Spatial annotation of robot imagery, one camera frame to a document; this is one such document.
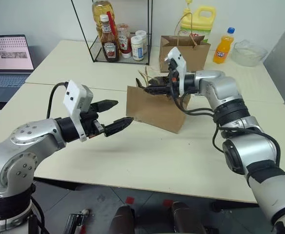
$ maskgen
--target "laptop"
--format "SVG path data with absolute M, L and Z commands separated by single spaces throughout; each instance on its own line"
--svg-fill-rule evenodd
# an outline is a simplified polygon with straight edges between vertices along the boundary
M 0 102 L 8 102 L 33 71 L 25 35 L 0 35 Z

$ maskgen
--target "yellow jug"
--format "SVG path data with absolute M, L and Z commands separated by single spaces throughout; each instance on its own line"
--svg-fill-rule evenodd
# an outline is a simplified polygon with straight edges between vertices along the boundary
M 205 17 L 202 16 L 201 13 L 207 11 L 211 13 L 211 16 Z M 185 30 L 180 32 L 181 36 L 187 36 L 188 33 L 193 36 L 205 36 L 204 41 L 207 42 L 209 38 L 210 31 L 212 29 L 212 24 L 214 23 L 216 17 L 216 8 L 212 6 L 200 6 L 193 14 L 192 14 L 192 24 L 191 24 L 191 10 L 190 8 L 185 8 L 183 11 L 183 15 L 186 15 L 181 20 L 180 29 Z

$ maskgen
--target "white bottle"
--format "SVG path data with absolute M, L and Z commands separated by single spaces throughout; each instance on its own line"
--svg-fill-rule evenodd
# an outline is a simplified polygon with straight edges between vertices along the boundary
M 136 31 L 136 36 L 142 37 L 143 40 L 143 53 L 146 54 L 148 52 L 148 42 L 147 42 L 147 32 L 143 30 Z
M 134 36 L 131 38 L 133 59 L 136 61 L 143 60 L 143 39 L 142 37 Z

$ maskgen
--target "laptop screen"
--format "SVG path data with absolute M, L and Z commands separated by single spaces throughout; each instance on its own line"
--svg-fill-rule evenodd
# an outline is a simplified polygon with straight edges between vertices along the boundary
M 0 36 L 0 72 L 33 70 L 25 35 Z

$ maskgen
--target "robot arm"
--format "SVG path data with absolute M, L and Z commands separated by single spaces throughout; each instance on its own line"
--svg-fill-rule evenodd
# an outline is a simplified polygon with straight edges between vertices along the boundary
M 125 117 L 108 126 L 101 125 L 97 113 L 118 102 L 91 103 L 92 99 L 86 86 L 70 81 L 63 101 L 69 117 L 26 123 L 0 143 L 0 232 L 19 226 L 29 216 L 34 171 L 45 158 L 65 148 L 67 142 L 85 141 L 101 133 L 108 137 L 132 122 L 132 118 Z
M 223 152 L 228 167 L 244 175 L 254 196 L 277 233 L 285 233 L 285 172 L 279 168 L 280 147 L 264 134 L 251 116 L 235 80 L 220 71 L 197 71 L 186 75 L 186 62 L 174 47 L 169 62 L 169 88 L 159 87 L 169 95 L 198 93 L 204 95 L 214 112 L 213 121 L 222 131 Z M 145 91 L 157 94 L 151 85 Z

